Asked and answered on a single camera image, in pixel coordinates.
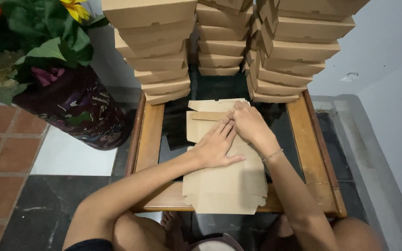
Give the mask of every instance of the hand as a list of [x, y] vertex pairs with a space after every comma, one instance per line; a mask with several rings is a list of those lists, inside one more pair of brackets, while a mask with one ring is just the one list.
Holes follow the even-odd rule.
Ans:
[[235, 110], [227, 116], [235, 121], [235, 129], [244, 139], [255, 145], [263, 153], [265, 148], [277, 148], [276, 136], [255, 107], [247, 102], [236, 101]]
[[237, 136], [234, 124], [229, 118], [220, 121], [195, 145], [192, 151], [200, 160], [201, 168], [227, 167], [246, 159], [243, 155], [226, 157]]

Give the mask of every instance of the black glass surface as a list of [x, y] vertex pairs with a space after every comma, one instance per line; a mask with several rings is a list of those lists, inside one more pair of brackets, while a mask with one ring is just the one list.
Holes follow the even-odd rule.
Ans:
[[[233, 98], [250, 100], [246, 77], [243, 73], [238, 73], [235, 76], [201, 76], [198, 70], [194, 68], [189, 70], [189, 74], [192, 82], [190, 94], [187, 97], [165, 104], [159, 163], [177, 157], [187, 151], [188, 146], [195, 145], [187, 141], [186, 134], [186, 112], [191, 110], [187, 107], [189, 100]], [[286, 104], [251, 102], [251, 105], [255, 106], [262, 114], [269, 128], [276, 134], [286, 157], [302, 180], [305, 181]], [[268, 183], [272, 183], [266, 167], [265, 172]], [[175, 179], [175, 181], [182, 181], [182, 177]]]

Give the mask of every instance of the patterned vase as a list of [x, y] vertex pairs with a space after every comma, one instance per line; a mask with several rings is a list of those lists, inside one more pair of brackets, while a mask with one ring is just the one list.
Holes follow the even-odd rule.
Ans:
[[66, 68], [55, 82], [30, 86], [13, 103], [98, 150], [122, 145], [132, 128], [126, 123], [133, 123], [90, 66]]

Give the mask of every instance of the thin silver bracelet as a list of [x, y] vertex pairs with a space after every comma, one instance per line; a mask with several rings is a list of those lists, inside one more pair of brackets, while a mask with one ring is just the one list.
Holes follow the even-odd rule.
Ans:
[[266, 161], [270, 160], [272, 157], [276, 156], [277, 154], [283, 152], [283, 149], [278, 150], [276, 153], [271, 154], [270, 156], [266, 157], [263, 159], [263, 162], [266, 163]]

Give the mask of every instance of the wooden table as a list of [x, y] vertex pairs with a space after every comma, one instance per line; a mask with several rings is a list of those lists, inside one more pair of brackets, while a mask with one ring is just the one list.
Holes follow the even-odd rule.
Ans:
[[[299, 100], [287, 104], [287, 111], [305, 184], [327, 216], [345, 217], [347, 212], [308, 90], [300, 95]], [[132, 132], [126, 176], [158, 163], [163, 117], [164, 104], [151, 106], [142, 94]], [[184, 203], [184, 198], [182, 182], [170, 182], [138, 203], [133, 210], [193, 211], [192, 206]], [[257, 212], [283, 212], [272, 184], [268, 185], [266, 205], [259, 207]]]

